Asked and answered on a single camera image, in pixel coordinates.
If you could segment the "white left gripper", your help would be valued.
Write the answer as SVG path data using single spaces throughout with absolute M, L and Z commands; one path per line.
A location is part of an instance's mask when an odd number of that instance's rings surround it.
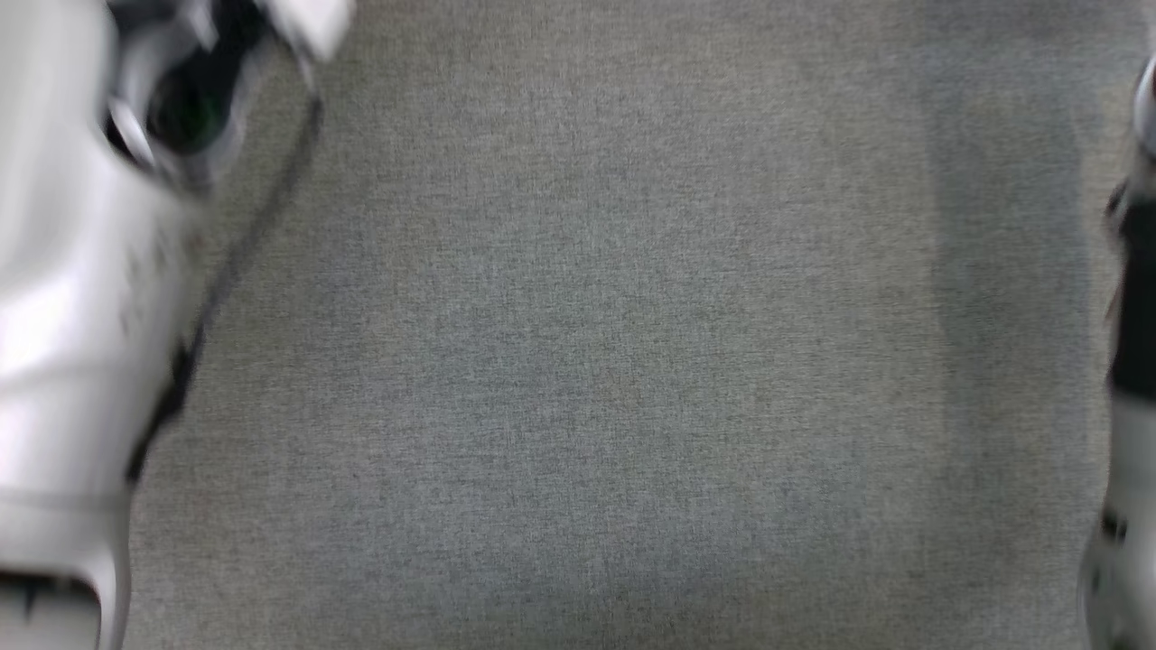
M 329 62 L 350 31 L 358 0 L 260 0 L 274 32 L 294 52 Z

